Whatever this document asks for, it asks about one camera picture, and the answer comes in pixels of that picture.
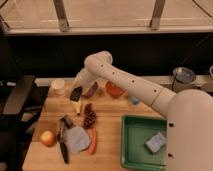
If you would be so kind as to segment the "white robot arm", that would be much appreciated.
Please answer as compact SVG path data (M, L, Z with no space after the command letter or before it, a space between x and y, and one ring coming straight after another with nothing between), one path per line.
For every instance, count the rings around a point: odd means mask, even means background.
M85 58L75 81L89 87L101 77L167 119L166 171L213 171L213 97L204 91L174 92L112 65L101 51Z

